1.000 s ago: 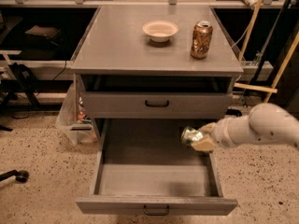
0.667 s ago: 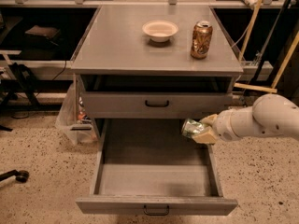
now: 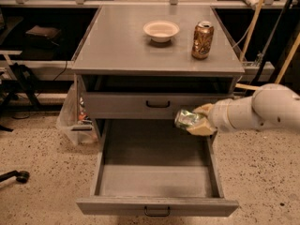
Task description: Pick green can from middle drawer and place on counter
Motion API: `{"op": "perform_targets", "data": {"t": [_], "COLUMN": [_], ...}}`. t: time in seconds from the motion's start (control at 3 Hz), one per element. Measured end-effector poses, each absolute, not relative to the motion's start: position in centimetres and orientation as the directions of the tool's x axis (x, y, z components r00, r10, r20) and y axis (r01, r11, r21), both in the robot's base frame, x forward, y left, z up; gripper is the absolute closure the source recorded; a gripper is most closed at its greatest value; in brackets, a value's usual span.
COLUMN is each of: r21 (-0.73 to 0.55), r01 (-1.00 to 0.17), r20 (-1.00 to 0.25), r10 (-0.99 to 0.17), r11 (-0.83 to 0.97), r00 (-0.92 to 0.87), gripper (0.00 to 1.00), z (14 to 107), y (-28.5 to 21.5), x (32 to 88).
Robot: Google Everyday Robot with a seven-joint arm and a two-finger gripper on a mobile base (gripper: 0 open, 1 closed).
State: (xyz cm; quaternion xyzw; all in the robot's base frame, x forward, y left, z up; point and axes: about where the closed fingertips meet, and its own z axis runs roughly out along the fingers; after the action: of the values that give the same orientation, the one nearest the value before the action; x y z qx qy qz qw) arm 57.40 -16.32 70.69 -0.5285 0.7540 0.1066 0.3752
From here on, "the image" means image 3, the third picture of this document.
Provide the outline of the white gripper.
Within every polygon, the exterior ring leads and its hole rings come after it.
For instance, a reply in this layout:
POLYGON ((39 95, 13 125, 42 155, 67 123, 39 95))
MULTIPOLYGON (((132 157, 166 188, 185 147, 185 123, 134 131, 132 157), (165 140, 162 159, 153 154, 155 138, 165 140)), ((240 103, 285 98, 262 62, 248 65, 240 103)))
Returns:
POLYGON ((234 131, 234 127, 228 117, 228 108, 231 102, 232 100, 228 98, 220 100, 214 105, 212 103, 207 103, 195 108, 193 110, 195 113, 199 113, 204 116, 208 115, 209 121, 207 119, 201 119, 196 124, 189 126, 187 131, 196 136, 210 136, 216 131, 234 131))

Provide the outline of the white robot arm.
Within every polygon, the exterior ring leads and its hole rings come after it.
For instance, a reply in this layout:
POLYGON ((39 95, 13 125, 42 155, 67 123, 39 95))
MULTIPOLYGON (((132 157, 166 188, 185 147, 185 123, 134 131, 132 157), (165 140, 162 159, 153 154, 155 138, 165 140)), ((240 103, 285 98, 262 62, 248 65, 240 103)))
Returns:
POLYGON ((223 99, 198 107, 195 113, 207 115, 187 131, 196 136, 243 129, 285 128, 300 130, 300 97, 290 88, 269 83, 259 87, 252 96, 223 99))

